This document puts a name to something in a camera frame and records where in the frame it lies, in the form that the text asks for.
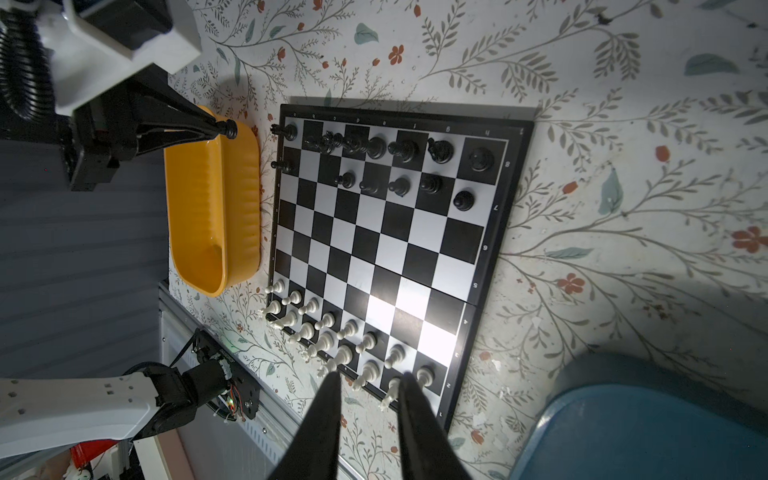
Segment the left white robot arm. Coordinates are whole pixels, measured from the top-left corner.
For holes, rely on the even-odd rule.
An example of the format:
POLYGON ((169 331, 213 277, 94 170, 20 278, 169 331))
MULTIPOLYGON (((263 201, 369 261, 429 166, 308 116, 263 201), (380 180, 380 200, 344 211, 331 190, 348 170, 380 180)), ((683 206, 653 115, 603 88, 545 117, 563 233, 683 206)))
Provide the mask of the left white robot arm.
MULTIPOLYGON (((120 162, 164 150, 178 158, 176 179, 214 165, 213 186, 245 160, 258 160, 258 140, 243 123, 202 109, 147 67, 80 107, 60 133, 71 186, 88 190, 111 180, 120 162)), ((156 362, 113 378, 11 379, 1 406, 1 455, 10 457, 96 440, 138 440, 191 422, 198 408, 236 388, 242 367, 201 329, 189 345, 198 366, 181 373, 156 362)))

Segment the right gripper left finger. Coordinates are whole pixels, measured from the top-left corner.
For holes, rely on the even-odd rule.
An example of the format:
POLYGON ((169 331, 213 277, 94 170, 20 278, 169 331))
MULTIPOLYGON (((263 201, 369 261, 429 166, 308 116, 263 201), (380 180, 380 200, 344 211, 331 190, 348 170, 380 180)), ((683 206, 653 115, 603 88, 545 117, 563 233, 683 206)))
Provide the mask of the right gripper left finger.
POLYGON ((336 479, 341 428, 341 378, 325 376, 293 441, 268 479, 336 479))

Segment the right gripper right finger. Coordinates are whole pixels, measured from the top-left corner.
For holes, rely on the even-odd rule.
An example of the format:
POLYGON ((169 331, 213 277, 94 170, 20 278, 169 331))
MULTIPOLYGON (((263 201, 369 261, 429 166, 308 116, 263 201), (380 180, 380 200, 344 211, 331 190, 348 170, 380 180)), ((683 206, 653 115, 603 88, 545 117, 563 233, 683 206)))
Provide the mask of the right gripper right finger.
POLYGON ((398 393, 398 435, 403 479, 470 479, 411 373, 398 393))

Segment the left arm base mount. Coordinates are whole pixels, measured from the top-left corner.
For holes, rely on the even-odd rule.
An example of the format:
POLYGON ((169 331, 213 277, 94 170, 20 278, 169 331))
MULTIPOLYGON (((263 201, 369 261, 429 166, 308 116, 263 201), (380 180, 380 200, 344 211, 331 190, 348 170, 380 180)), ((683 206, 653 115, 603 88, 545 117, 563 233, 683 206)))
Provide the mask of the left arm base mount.
POLYGON ((259 410, 261 385, 229 350, 198 328, 192 337, 198 365, 189 373, 201 405, 225 421, 253 420, 259 410))

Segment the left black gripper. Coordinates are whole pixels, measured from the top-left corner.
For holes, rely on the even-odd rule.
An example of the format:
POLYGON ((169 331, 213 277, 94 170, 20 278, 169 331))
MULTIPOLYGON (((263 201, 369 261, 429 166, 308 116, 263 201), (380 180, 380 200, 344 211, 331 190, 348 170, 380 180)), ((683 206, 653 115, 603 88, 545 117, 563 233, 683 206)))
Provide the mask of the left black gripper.
POLYGON ((178 131, 148 128, 134 115, 141 89, 168 86, 168 73, 151 65, 104 91, 62 119, 62 163, 71 191, 112 181, 123 162, 180 143, 178 131))

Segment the black chess pawn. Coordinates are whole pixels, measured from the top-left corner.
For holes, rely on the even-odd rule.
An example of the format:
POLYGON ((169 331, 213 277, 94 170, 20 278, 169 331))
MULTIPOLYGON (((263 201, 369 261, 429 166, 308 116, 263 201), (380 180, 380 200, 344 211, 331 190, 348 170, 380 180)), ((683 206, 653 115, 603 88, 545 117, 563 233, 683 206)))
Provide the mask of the black chess pawn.
POLYGON ((219 134, 226 136, 230 140, 235 139, 238 135, 237 122, 232 119, 218 121, 216 126, 219 130, 219 134))

